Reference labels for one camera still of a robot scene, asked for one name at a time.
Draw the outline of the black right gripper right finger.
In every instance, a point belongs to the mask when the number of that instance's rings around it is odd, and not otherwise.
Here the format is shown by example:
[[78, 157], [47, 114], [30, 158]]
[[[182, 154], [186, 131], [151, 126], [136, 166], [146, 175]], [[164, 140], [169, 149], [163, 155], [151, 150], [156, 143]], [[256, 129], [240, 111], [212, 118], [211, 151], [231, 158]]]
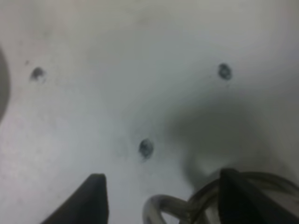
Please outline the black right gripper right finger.
[[299, 219], [268, 198], [234, 169], [220, 172], [218, 212], [222, 224], [297, 224]]

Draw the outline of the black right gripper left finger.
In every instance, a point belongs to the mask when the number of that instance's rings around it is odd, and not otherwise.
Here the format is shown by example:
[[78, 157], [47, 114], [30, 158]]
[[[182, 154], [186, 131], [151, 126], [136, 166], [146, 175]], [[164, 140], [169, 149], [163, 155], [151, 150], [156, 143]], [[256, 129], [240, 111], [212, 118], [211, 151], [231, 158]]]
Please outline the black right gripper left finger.
[[44, 224], [107, 224], [109, 205], [104, 174], [90, 175]]

